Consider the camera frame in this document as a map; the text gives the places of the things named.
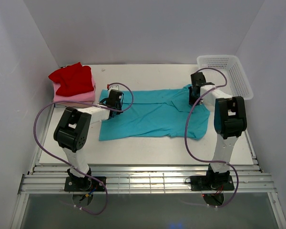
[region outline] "purple cable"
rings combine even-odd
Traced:
[[[186,150],[187,152],[189,153],[189,155],[194,158],[196,161],[200,161],[200,162],[204,162],[204,163],[224,163],[224,164],[227,164],[229,165],[235,172],[235,175],[236,175],[236,187],[235,187],[235,191],[233,193],[233,195],[231,196],[230,199],[228,199],[228,201],[226,201],[223,205],[220,205],[220,206],[217,206],[217,208],[222,208],[226,205],[228,205],[232,200],[233,198],[235,197],[236,193],[237,193],[237,190],[238,190],[238,185],[239,185],[239,177],[238,177],[238,174],[237,174],[237,171],[235,169],[235,167],[233,165],[231,165],[230,163],[227,163],[226,161],[220,161],[220,160],[214,160],[214,161],[208,161],[208,160],[201,160],[199,158],[196,158],[190,151],[189,149],[189,146],[187,144],[187,129],[188,129],[188,125],[189,125],[189,121],[190,121],[190,118],[191,118],[191,115],[192,115],[192,112],[195,108],[195,106],[198,104],[198,102],[206,95],[208,94],[209,92],[215,90],[216,88],[220,88],[220,87],[224,87],[227,85],[228,81],[227,81],[227,78],[226,76],[218,69],[215,69],[215,68],[202,68],[202,69],[199,69],[197,70],[195,73],[201,71],[201,70],[204,70],[204,69],[211,69],[211,70],[214,70],[214,71],[217,71],[219,72],[225,79],[225,84],[224,85],[220,85],[220,86],[217,86],[217,87],[214,87],[214,88],[211,88],[210,90],[206,91],[204,94],[202,94],[197,100],[196,102],[194,103],[194,105],[192,106],[192,109],[187,117],[187,120],[186,120],[186,123],[185,123],[185,131],[184,131],[184,143],[185,143],[185,147],[186,147]]]
[[[102,108],[107,109],[107,110],[111,110],[111,111],[115,111],[115,112],[124,112],[124,111],[127,111],[127,110],[133,105],[133,92],[130,90],[129,87],[127,87],[127,86],[126,86],[125,84],[123,84],[123,83],[111,83],[111,84],[109,84],[108,86],[111,86],[111,85],[113,85],[113,84],[119,84],[119,85],[122,85],[122,86],[124,86],[125,88],[127,88],[127,90],[128,90],[128,91],[130,92],[130,94],[132,95],[132,101],[131,101],[131,103],[130,103],[130,105],[129,105],[128,107],[126,107],[125,109],[123,109],[123,110],[121,110],[121,111],[115,110],[115,109],[112,109],[112,108],[109,108],[109,107],[102,107]],[[82,208],[82,210],[88,212],[88,213],[91,214],[91,215],[95,215],[95,216],[100,215],[102,212],[105,211],[105,209],[106,209],[106,207],[107,207],[107,203],[108,203],[108,190],[107,190],[106,186],[104,185],[104,183],[103,183],[102,181],[100,181],[99,179],[97,179],[97,178],[95,178],[95,177],[92,177],[92,176],[90,176],[90,175],[88,175],[88,174],[85,174],[85,173],[83,173],[82,171],[78,170],[77,168],[75,168],[75,167],[74,167],[71,163],[69,163],[68,161],[66,161],[66,160],[64,160],[64,159],[62,159],[62,158],[60,158],[60,157],[58,157],[58,156],[56,156],[56,155],[50,153],[47,149],[45,149],[45,148],[43,147],[43,145],[39,142],[39,140],[38,140],[38,138],[37,138],[36,125],[37,125],[37,121],[38,121],[39,116],[41,115],[41,113],[42,113],[47,107],[49,107],[49,106],[51,106],[51,105],[53,105],[53,104],[58,104],[58,103],[77,103],[77,104],[84,104],[84,105],[94,106],[94,107],[99,107],[99,106],[98,106],[98,105],[95,105],[95,104],[82,103],[82,102],[71,101],[71,100],[61,100],[61,101],[52,102],[52,103],[46,105],[45,107],[43,107],[43,108],[37,113],[36,118],[35,118],[35,121],[34,121],[34,126],[33,126],[33,134],[34,134],[34,139],[35,139],[37,145],[38,145],[44,152],[46,152],[48,155],[52,156],[53,158],[55,158],[55,159],[57,159],[57,160],[62,161],[63,163],[67,164],[68,166],[72,167],[72,168],[73,168],[75,171],[77,171],[78,173],[80,173],[80,174],[82,174],[82,175],[84,175],[84,176],[86,176],[86,177],[89,177],[89,178],[91,178],[91,179],[93,179],[93,180],[99,182],[99,183],[104,187],[105,193],[106,193],[106,202],[105,202],[104,207],[101,209],[101,211],[94,213],[94,212],[91,212],[91,211],[89,211],[89,210],[87,210],[87,209]]]

